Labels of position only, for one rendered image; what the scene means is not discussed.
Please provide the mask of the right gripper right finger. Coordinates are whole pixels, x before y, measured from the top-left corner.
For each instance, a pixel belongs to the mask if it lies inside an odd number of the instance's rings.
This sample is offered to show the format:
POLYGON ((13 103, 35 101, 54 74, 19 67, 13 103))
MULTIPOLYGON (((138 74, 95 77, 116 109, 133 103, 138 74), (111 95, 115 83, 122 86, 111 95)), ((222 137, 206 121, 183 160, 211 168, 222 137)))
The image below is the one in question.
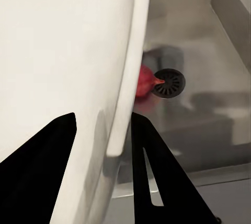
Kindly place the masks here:
POLYGON ((135 224, 220 224, 145 116, 131 114, 135 224), (143 147, 164 206, 152 204, 143 147))

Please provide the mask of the bowl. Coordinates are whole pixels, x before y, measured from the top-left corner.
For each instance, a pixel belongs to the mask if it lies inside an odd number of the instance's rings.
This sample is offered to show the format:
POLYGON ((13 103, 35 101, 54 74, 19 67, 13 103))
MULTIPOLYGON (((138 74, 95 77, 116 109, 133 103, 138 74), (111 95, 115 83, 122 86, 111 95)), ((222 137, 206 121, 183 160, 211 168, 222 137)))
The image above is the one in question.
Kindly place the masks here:
POLYGON ((59 116, 77 132, 49 224, 104 224, 150 0, 0 0, 0 163, 59 116))

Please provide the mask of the vidalia onion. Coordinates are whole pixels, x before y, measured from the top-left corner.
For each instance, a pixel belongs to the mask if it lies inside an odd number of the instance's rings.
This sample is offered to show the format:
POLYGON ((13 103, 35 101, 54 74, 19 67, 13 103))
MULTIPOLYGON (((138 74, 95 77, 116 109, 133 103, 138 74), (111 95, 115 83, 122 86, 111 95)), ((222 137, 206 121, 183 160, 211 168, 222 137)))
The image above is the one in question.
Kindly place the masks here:
POLYGON ((164 82, 165 80, 156 78, 150 69, 141 65, 135 97, 148 95, 154 87, 164 82))

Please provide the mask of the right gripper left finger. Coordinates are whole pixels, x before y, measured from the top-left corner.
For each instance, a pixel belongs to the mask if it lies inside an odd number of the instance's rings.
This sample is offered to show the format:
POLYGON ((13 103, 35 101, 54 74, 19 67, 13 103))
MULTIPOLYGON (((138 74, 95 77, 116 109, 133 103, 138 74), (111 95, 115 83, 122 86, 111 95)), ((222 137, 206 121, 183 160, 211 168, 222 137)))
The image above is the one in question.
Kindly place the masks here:
POLYGON ((57 117, 0 163, 0 224, 49 224, 77 132, 57 117))

